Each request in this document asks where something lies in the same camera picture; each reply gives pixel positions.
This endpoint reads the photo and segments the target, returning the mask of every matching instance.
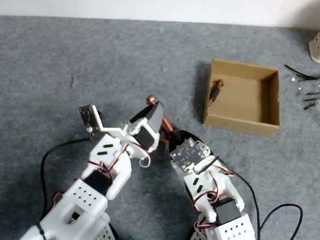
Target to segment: perforated bracket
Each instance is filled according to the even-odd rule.
[[[88,184],[78,179],[63,195],[92,216],[100,215],[108,206],[108,200]]]
[[[95,240],[116,240],[109,224],[96,236]]]
[[[241,217],[209,232],[214,232],[217,240],[255,240],[255,231],[248,214],[244,212],[241,213]]]

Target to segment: white object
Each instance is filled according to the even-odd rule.
[[[214,235],[214,237],[208,237],[208,240],[255,240],[255,231],[250,222],[249,216],[246,213],[242,213],[241,217],[227,222],[221,226],[217,226],[214,229],[207,229],[207,236]]]
[[[319,0],[2,0],[0,15],[320,29]],[[166,31],[159,27],[160,34]]]
[[[142,117],[130,125],[125,121],[122,128],[105,128],[102,125],[96,107],[92,110],[98,123],[100,132],[106,133],[90,152],[86,169],[74,184],[65,192],[62,199],[41,220],[39,225],[32,226],[20,240],[115,240],[110,229],[110,217],[105,213],[108,200],[114,200],[127,180],[131,176],[130,158],[149,159],[148,152],[158,147],[160,134],[154,132],[155,123],[159,125],[163,118],[163,109],[156,108],[155,121]],[[152,147],[144,150],[135,138],[144,127],[152,137]],[[112,184],[107,189],[106,195],[100,194],[86,184],[85,179],[95,170],[104,169],[104,164],[113,176]]]
[[[105,196],[78,179],[42,219],[40,226],[47,240],[95,240],[109,228],[107,206]],[[74,212],[80,216],[71,221]],[[20,240],[43,240],[43,237],[34,225]]]
[[[203,150],[203,154],[208,152],[209,147],[204,143],[197,142],[197,144],[200,149]],[[245,208],[243,199],[230,181],[230,177],[221,173],[221,170],[228,171],[228,169],[223,167],[219,160],[216,160],[213,165],[199,173],[201,169],[210,164],[214,159],[214,155],[207,156],[195,165],[192,170],[184,173],[184,176],[174,161],[172,161],[171,164],[178,175],[183,176],[185,186],[190,197],[192,197],[194,207],[201,212],[198,217],[198,223],[203,217],[205,217],[207,223],[215,223],[217,220],[217,213],[211,206],[212,201],[208,199],[206,194],[210,193],[210,191],[217,192],[220,197],[234,199],[241,217],[220,226],[213,224],[205,230],[197,228],[194,224],[195,232],[190,240],[255,240],[255,232],[250,219],[247,213],[243,212]]]
[[[312,60],[320,64],[320,32],[309,43],[309,49]]]

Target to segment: metal parts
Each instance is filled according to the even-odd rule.
[[[183,144],[170,152],[169,155],[185,172],[193,168],[206,157],[192,138],[186,140]]]

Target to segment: open cardboard box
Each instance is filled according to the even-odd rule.
[[[208,106],[217,80],[224,86]],[[206,93],[203,122],[218,128],[270,136],[280,126],[277,69],[215,59]]]

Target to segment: wire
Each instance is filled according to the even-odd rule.
[[[168,140],[168,139],[165,139],[165,138],[160,137],[160,138],[159,138],[159,142],[169,143],[169,140]]]
[[[306,75],[306,74],[304,74],[304,73],[302,73],[302,72],[299,72],[299,71],[293,69],[292,67],[288,66],[287,64],[285,64],[284,66],[285,66],[287,69],[289,69],[289,70],[297,73],[297,76],[298,76],[298,77],[301,77],[301,78],[303,78],[303,79],[305,79],[305,80],[309,80],[309,81],[310,81],[310,80],[318,80],[318,79],[320,79],[320,76],[310,76],[310,75]]]
[[[207,237],[198,230],[198,225],[199,225],[199,222],[198,222],[198,221],[195,221],[195,222],[193,223],[193,228],[194,228],[194,230],[195,230],[198,234],[200,234],[204,239],[207,239]]]
[[[267,217],[265,218],[265,220],[263,221],[262,225],[260,225],[260,212],[259,212],[259,206],[258,206],[258,202],[257,202],[257,198],[256,198],[256,194],[255,194],[255,191],[254,189],[252,188],[252,186],[250,185],[250,183],[245,180],[239,173],[235,172],[228,164],[226,164],[223,160],[220,159],[220,162],[223,163],[228,169],[229,171],[231,171],[232,173],[234,173],[238,178],[240,178],[250,189],[251,193],[252,193],[252,197],[253,197],[253,201],[254,201],[254,205],[255,205],[255,209],[256,209],[256,223],[257,223],[257,240],[260,240],[261,238],[261,230],[263,229],[263,227],[265,226],[266,222],[268,221],[268,219],[270,218],[270,216],[275,212],[277,211],[278,209],[280,208],[283,208],[283,207],[295,207],[295,208],[298,208],[300,210],[300,217],[299,217],[299,222],[294,230],[294,233],[292,235],[292,237],[290,238],[290,240],[293,240],[298,231],[299,231],[299,228],[301,226],[301,223],[302,223],[302,220],[303,220],[303,216],[304,216],[304,213],[303,213],[303,210],[302,208],[297,205],[297,204],[293,204],[293,203],[286,203],[286,204],[282,204],[282,205],[279,205],[277,206],[276,208],[274,208],[268,215]]]
[[[120,152],[120,154],[116,157],[116,159],[111,163],[110,168],[108,169],[108,171],[110,172],[112,170],[112,168],[116,165],[116,163],[119,161],[120,156],[127,150],[127,147],[129,146],[129,144],[127,143],[122,151]]]
[[[104,165],[103,162],[101,162],[100,164],[98,164],[98,163],[93,162],[93,161],[88,161],[88,164],[94,165],[95,167],[99,168],[100,173],[103,173],[103,174],[108,173],[111,181],[113,180],[110,171],[108,170],[108,168],[106,167],[106,165]]]
[[[207,222],[205,224],[204,221],[206,220],[206,216],[204,216],[197,224],[198,229],[208,229],[211,228],[215,223]]]
[[[216,179],[214,178],[213,174],[212,174],[210,171],[208,171],[208,172],[209,172],[209,174],[210,174],[210,176],[211,176],[211,178],[212,178],[212,181],[214,182],[214,184],[215,184],[215,186],[216,186],[216,194],[215,194],[214,199],[212,200],[213,202],[216,202],[216,201],[219,199],[218,184],[217,184],[217,181],[216,181]]]
[[[45,163],[46,163],[46,159],[47,159],[48,155],[61,147],[68,146],[71,144],[90,141],[92,138],[93,138],[93,136],[91,135],[90,137],[85,137],[85,138],[81,138],[78,140],[72,140],[72,141],[67,141],[67,142],[61,143],[61,144],[51,148],[49,151],[47,151],[43,155],[42,160],[41,160],[41,166],[40,166],[40,178],[41,178],[41,185],[42,185],[42,192],[43,192],[43,210],[42,210],[41,220],[46,216],[47,208],[48,208],[48,193],[47,193],[46,180],[45,180]]]
[[[293,239],[295,239],[295,237],[296,237],[296,235],[297,235],[297,233],[298,233],[298,231],[299,231],[299,228],[300,228],[301,223],[302,223],[302,219],[303,219],[303,217],[304,217],[304,211],[303,211],[302,208],[301,208],[299,205],[297,205],[297,204],[286,203],[286,204],[282,204],[282,205],[279,205],[279,206],[277,206],[276,208],[274,208],[274,209],[268,214],[268,216],[266,216],[265,220],[264,220],[263,223],[261,224],[261,226],[260,226],[260,231],[261,231],[262,228],[265,226],[265,224],[266,224],[266,222],[268,221],[268,219],[270,218],[270,216],[271,216],[275,211],[277,211],[277,210],[279,210],[279,209],[281,209],[281,208],[284,208],[284,207],[295,207],[295,208],[299,209],[299,211],[300,211],[299,222],[298,222],[298,224],[297,224],[296,227],[295,227],[295,230],[294,230],[294,233],[293,233],[292,237],[290,238],[290,240],[293,240]]]
[[[51,204],[48,212],[50,212],[56,206],[56,204],[57,204],[57,202],[56,202],[57,196],[58,195],[63,195],[63,194],[64,194],[63,192],[58,191],[52,196],[52,204]]]
[[[147,165],[141,164],[141,162],[142,162],[143,159],[140,159],[140,160],[139,160],[139,165],[140,165],[142,168],[145,168],[145,169],[148,168],[148,167],[150,167],[151,157],[150,157],[150,154],[148,153],[148,151],[145,150],[145,149],[144,149],[142,146],[140,146],[139,144],[136,144],[135,142],[131,142],[131,143],[129,143],[129,144],[136,145],[137,147],[141,148],[141,149],[147,154],[147,158],[148,158],[148,163],[147,163]]]
[[[195,198],[195,200],[193,201],[193,206],[194,206],[195,210],[197,210],[197,211],[199,212],[199,209],[198,209],[198,207],[196,206],[196,202],[197,202],[202,196],[207,195],[207,194],[212,194],[212,193],[217,194],[217,192],[215,192],[215,191],[207,190],[207,191],[204,191],[203,193],[201,193],[199,196],[197,196],[197,197]]]
[[[225,171],[225,174],[224,175],[227,175],[227,176],[234,176],[234,174],[232,172],[230,172],[227,168],[223,167],[223,166],[217,166],[217,165],[213,165],[214,167],[218,168],[218,169],[221,169],[223,171]]]
[[[217,161],[217,160],[219,160],[219,159],[220,159],[219,156],[215,156],[214,159],[213,159],[211,162],[209,162],[206,166],[204,166],[200,171],[195,171],[195,170],[194,170],[194,173],[197,174],[197,175],[203,173],[205,170],[207,170],[208,168],[210,168],[211,165],[215,163],[215,161]]]

